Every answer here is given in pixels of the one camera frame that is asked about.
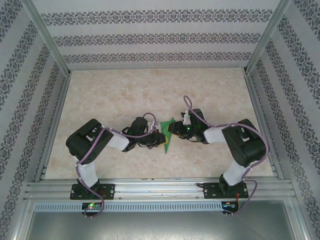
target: marble floor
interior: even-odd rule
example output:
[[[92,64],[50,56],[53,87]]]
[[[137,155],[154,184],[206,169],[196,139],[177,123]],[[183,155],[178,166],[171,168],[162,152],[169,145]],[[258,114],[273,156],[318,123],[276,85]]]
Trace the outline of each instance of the marble floor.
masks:
[[[181,119],[183,96],[213,124],[248,118],[258,128],[241,68],[164,68],[87,70],[72,73],[46,179],[75,179],[75,162],[67,138],[92,118],[122,130],[146,112],[158,121]],[[171,137],[164,147],[136,146],[129,152],[106,147],[95,160],[99,178],[219,177],[233,158],[226,143],[201,144]],[[265,160],[248,176],[273,176]]]

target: patterned wallpaper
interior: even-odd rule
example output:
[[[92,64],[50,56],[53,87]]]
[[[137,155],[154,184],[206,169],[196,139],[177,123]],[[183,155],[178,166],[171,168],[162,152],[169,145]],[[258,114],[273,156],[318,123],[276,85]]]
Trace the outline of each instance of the patterned wallpaper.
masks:
[[[0,0],[0,240],[34,180],[65,76],[19,0]]]
[[[279,0],[34,0],[71,70],[245,67]]]
[[[320,239],[320,7],[294,0],[251,72],[282,171]]]

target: green triangle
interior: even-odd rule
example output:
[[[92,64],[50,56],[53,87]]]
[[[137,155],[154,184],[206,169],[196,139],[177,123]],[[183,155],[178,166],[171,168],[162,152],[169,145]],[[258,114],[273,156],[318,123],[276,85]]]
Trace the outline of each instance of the green triangle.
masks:
[[[162,121],[162,122],[160,122],[160,126],[161,126],[162,133],[163,133],[163,134],[167,137],[167,139],[168,139],[168,142],[167,142],[166,144],[164,144],[165,154],[167,154],[168,147],[169,147],[169,143],[170,143],[170,139],[171,139],[171,135],[172,135],[172,133],[168,131],[168,126],[169,126],[169,124],[174,123],[174,122],[175,122],[175,119],[174,119],[174,118],[171,118],[170,121]]]

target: wire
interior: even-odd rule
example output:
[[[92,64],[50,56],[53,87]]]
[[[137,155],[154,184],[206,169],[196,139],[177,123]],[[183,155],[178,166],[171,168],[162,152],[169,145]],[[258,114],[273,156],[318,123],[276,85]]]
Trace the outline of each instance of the wire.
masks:
[[[225,127],[229,127],[229,126],[239,126],[239,127],[243,127],[243,128],[246,128],[246,129],[249,129],[250,131],[254,132],[255,134],[257,134],[259,136],[259,138],[263,141],[264,145],[265,145],[265,154],[264,156],[256,163],[253,163],[241,176],[241,178],[245,181],[245,182],[254,182],[255,186],[254,186],[254,189],[252,191],[252,193],[250,194],[250,196],[248,197],[248,199],[246,200],[246,202],[243,204],[243,206],[236,212],[237,214],[242,211],[245,206],[248,204],[248,202],[250,201],[250,199],[253,197],[253,195],[255,194],[256,190],[257,190],[257,187],[258,187],[258,183],[256,180],[253,180],[253,179],[244,179],[244,177],[248,174],[248,172],[250,172],[250,170],[261,164],[267,157],[268,157],[268,154],[269,154],[269,145],[268,145],[268,142],[267,140],[265,139],[265,137],[260,133],[258,132],[256,129],[250,127],[250,126],[247,126],[245,124],[242,124],[242,123],[238,123],[238,122],[233,122],[233,123],[228,123],[228,124],[217,124],[217,125],[212,125],[210,123],[208,123],[207,121],[205,121],[202,117],[200,117],[198,114],[196,114],[196,112],[192,109],[192,101],[190,99],[190,97],[188,97],[187,95],[184,95],[183,96],[183,100],[186,104],[186,106],[189,108],[189,110],[201,121],[203,122],[204,124],[208,125],[209,127],[212,127],[212,128],[225,128]]]
[[[83,181],[83,179],[82,179],[82,177],[81,177],[81,175],[80,175],[79,165],[81,165],[81,164],[87,159],[87,157],[91,154],[91,152],[93,151],[93,149],[94,149],[95,146],[97,145],[97,143],[98,143],[99,139],[101,138],[102,134],[103,134],[105,131],[107,131],[107,130],[108,130],[109,132],[114,132],[114,133],[120,134],[120,135],[122,135],[122,136],[129,137],[129,138],[134,138],[134,139],[143,138],[143,137],[148,136],[149,134],[151,134],[154,130],[156,130],[157,125],[158,125],[158,122],[157,122],[156,116],[155,116],[153,113],[151,113],[151,112],[146,112],[142,117],[144,118],[146,115],[151,115],[151,116],[153,117],[153,121],[154,121],[153,127],[152,127],[152,129],[151,129],[149,132],[147,132],[147,133],[145,133],[145,134],[143,134],[143,135],[139,135],[139,136],[131,136],[131,135],[124,134],[123,132],[114,130],[114,129],[112,129],[112,128],[104,127],[104,128],[99,132],[98,136],[95,138],[94,143],[92,144],[92,146],[90,147],[90,149],[88,150],[88,152],[83,156],[83,158],[82,158],[81,160],[79,160],[79,161],[77,161],[77,162],[75,163],[75,171],[76,171],[76,174],[78,175],[78,179],[79,179],[80,183],[81,183],[89,192],[91,192],[92,194],[94,194],[95,196],[97,196],[97,197],[101,200],[101,203],[102,203],[102,204],[101,204],[100,211],[97,212],[95,215],[90,216],[91,219],[98,217],[98,216],[103,212],[103,210],[104,210],[104,208],[105,208],[105,200],[104,200],[104,198],[103,198],[100,194],[98,194],[98,193],[96,193],[95,191],[93,191],[93,190]],[[88,209],[89,209],[89,208],[87,207],[87,208],[84,210],[83,215],[84,215],[85,218],[88,217],[88,215],[86,214]]]

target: black bracket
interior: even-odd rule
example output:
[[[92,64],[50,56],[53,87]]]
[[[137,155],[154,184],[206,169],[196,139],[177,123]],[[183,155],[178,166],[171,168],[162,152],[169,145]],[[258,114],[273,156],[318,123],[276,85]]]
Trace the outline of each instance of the black bracket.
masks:
[[[115,196],[115,188],[116,185],[114,184],[102,184],[98,185],[98,189],[95,190],[100,196],[103,197],[104,200],[113,200]],[[99,198],[89,192],[87,189],[83,187],[80,183],[73,184],[71,188],[70,194],[71,200],[98,200]]]
[[[205,199],[235,199],[237,194],[239,199],[247,199],[249,197],[245,182],[229,187],[225,194],[222,193],[218,182],[197,183],[197,186],[203,189]]]

